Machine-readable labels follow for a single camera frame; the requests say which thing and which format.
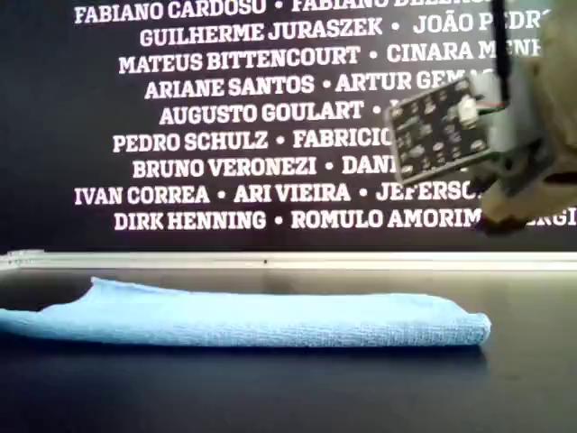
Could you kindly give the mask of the tan right gripper body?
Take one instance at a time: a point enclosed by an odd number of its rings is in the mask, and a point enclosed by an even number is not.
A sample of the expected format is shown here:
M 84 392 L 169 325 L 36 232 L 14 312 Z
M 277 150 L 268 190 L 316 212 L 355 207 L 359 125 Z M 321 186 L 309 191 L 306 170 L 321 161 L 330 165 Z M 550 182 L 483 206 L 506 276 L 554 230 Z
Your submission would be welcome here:
M 495 4 L 495 180 L 500 186 L 576 181 L 576 3 L 538 19 L 540 51 L 512 56 L 504 2 Z

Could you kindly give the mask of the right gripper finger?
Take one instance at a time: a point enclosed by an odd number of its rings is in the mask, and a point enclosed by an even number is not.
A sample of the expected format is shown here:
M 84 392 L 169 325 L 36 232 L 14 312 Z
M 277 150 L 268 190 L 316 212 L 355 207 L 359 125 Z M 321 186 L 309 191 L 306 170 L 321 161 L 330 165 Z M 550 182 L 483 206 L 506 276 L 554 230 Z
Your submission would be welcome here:
M 480 198 L 480 231 L 485 235 L 515 233 L 539 217 L 555 212 L 554 188 L 538 182 L 508 195 L 503 187 L 494 183 Z

